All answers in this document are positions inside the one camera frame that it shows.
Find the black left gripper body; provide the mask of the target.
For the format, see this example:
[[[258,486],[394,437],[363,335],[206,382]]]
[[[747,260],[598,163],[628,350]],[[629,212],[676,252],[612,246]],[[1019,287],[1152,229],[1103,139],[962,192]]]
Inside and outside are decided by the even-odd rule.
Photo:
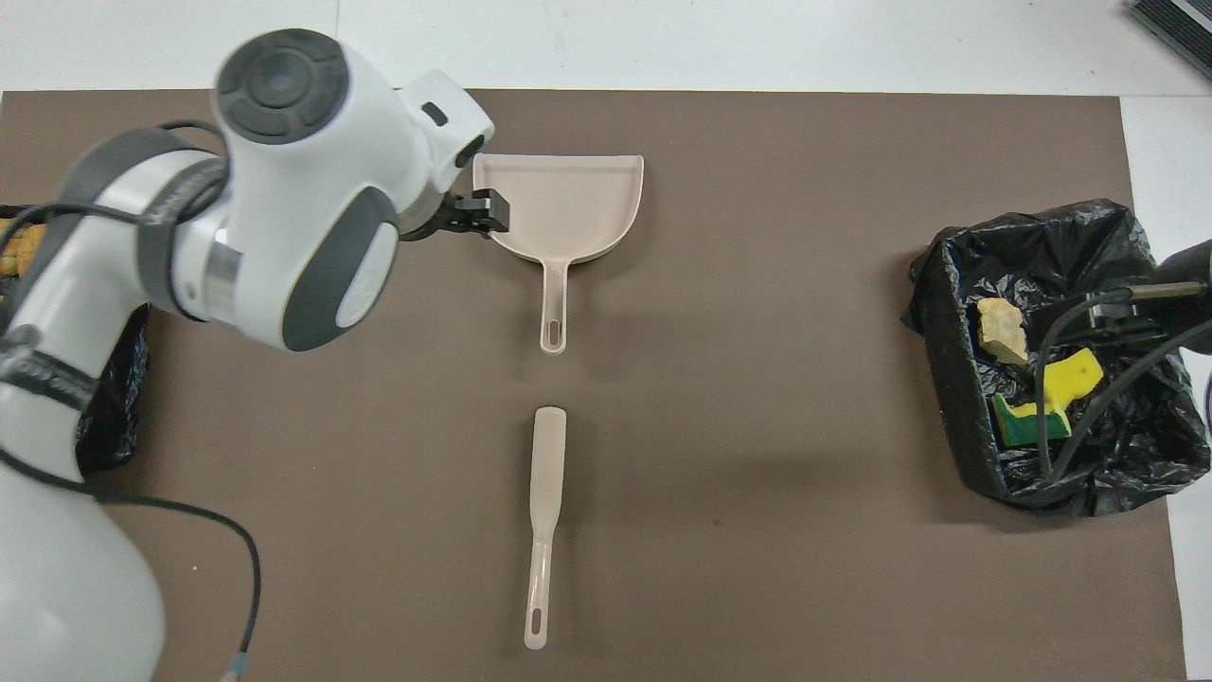
[[[481,204],[486,199],[484,189],[473,190],[471,194],[454,194],[448,191],[442,197],[438,211],[421,227],[416,227],[407,233],[402,233],[404,242],[418,242],[421,239],[434,236],[439,230],[457,234],[476,234],[486,237],[486,228],[479,224]]]

